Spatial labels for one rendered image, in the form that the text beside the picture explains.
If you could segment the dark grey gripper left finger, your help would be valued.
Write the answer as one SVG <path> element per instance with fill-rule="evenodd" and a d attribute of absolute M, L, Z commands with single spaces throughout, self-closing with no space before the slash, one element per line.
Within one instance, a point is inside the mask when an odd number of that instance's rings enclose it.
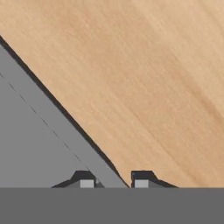
<path fill-rule="evenodd" d="M 91 171 L 76 171 L 73 176 L 53 188 L 103 188 L 104 185 Z"/>

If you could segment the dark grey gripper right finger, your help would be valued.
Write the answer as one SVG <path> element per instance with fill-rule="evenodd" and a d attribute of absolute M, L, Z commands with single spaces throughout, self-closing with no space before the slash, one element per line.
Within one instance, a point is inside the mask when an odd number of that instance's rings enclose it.
<path fill-rule="evenodd" d="M 176 188 L 168 182 L 159 179 L 153 171 L 132 171 L 131 172 L 132 188 Z"/>

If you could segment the grey fridge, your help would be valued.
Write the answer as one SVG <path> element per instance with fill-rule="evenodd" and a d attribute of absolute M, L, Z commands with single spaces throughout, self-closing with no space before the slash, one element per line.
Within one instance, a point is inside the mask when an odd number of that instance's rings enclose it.
<path fill-rule="evenodd" d="M 125 188 L 115 166 L 0 37 L 0 186 Z"/>

